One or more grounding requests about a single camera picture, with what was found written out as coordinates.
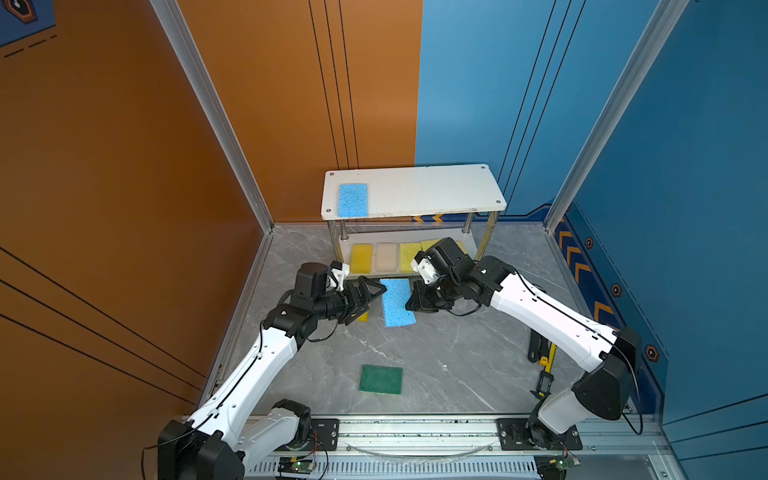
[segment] green sponge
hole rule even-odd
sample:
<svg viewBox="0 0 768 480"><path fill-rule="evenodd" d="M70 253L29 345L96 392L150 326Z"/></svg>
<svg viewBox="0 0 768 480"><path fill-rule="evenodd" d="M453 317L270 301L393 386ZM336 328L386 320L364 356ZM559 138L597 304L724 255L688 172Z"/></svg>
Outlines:
<svg viewBox="0 0 768 480"><path fill-rule="evenodd" d="M363 365L360 391L400 395L402 369L393 366Z"/></svg>

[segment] shelf leg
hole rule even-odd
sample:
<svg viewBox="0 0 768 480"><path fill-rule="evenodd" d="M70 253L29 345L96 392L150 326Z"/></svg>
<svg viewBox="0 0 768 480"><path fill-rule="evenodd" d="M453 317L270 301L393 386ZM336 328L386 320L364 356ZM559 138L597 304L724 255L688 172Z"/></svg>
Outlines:
<svg viewBox="0 0 768 480"><path fill-rule="evenodd" d="M464 228L462 228L462 233L464 235L469 235L472 233L472 218L474 218L475 213L470 212L467 214L467 220L464 222Z"/></svg>
<svg viewBox="0 0 768 480"><path fill-rule="evenodd" d="M341 239L346 242L349 240L349 234L346 232L346 221L339 220L339 224L341 225Z"/></svg>
<svg viewBox="0 0 768 480"><path fill-rule="evenodd" d="M344 256L341 254L341 245L339 244L339 234L336 232L336 221L328 220L328 232L331 234L331 244L336 260L344 263Z"/></svg>
<svg viewBox="0 0 768 480"><path fill-rule="evenodd" d="M480 260L485 254L485 248L488 246L488 242L491 241L491 235L493 234L493 229L496 228L496 222L498 222L498 212L491 212L488 215L488 224L485 225L485 232L482 234L482 241L480 242L480 247L478 247L478 253L475 255L475 260Z"/></svg>

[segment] robotic arm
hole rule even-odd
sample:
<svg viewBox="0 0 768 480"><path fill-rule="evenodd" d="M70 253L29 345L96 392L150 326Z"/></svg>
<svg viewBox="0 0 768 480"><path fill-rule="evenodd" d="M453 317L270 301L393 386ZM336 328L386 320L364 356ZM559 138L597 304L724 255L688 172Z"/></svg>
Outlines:
<svg viewBox="0 0 768 480"><path fill-rule="evenodd" d="M621 417L637 388L640 337L635 331L619 332L576 313L497 258L475 263L450 238L419 252L411 265L422 279L413 283L406 309L434 313L450 310L459 298L474 300L535 329L585 371L570 389L538 403L528 419L530 443L557 448L563 434L590 414ZM317 341L309 337L320 319L349 325L386 291L364 276L349 281L348 275L349 266L339 262L301 266L294 289L266 315L259 338L224 384L185 423L171 421L160 434L159 480L237 480L278 447L301 449L307 443L310 408L290 400L243 428L280 369L306 342Z"/></svg>
<svg viewBox="0 0 768 480"><path fill-rule="evenodd" d="M495 257L475 263L445 238L419 252L411 267L421 275L406 309L450 310L465 298L522 321L557 344L585 371L570 389L542 399L528 419L531 442L539 448L559 445L573 425L597 415L618 420L637 388L640 336L602 325L568 308L528 282L513 266Z"/></svg>

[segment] orange chevron arrow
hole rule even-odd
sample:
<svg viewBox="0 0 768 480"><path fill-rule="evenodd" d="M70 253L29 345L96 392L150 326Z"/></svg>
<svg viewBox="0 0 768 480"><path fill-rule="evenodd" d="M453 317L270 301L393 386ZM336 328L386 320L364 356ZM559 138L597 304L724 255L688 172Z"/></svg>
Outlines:
<svg viewBox="0 0 768 480"><path fill-rule="evenodd" d="M600 310L603 310L604 312L608 312L611 315L614 314L614 311L608 305L604 305L600 302L595 302L594 303L594 321L595 322L600 322L600 320L598 320L598 316L600 315Z"/></svg>
<svg viewBox="0 0 768 480"><path fill-rule="evenodd" d="M571 235L571 232L566 232L565 230L560 232L560 250L563 250L563 237L573 237L573 235Z"/></svg>
<svg viewBox="0 0 768 480"><path fill-rule="evenodd" d="M581 270L586 270L588 272L591 272L592 269L588 265L584 265L583 263L576 263L576 271L574 272L574 276L576 277L576 283L578 283L578 273Z"/></svg>
<svg viewBox="0 0 768 480"><path fill-rule="evenodd" d="M576 247L568 247L567 249L568 257L566 258L566 262L568 263L568 266L571 266L571 253L581 253L581 250L579 250Z"/></svg>

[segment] blue sponge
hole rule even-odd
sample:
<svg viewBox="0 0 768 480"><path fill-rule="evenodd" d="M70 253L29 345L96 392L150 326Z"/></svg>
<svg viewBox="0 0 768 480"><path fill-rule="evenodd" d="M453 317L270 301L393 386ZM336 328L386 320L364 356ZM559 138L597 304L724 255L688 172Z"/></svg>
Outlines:
<svg viewBox="0 0 768 480"><path fill-rule="evenodd" d="M407 278L385 278L381 280L386 292L382 295L385 326L408 326L416 323L413 312L406 310L411 298L411 283Z"/></svg>
<svg viewBox="0 0 768 480"><path fill-rule="evenodd" d="M339 185L339 217L368 217L368 185Z"/></svg>

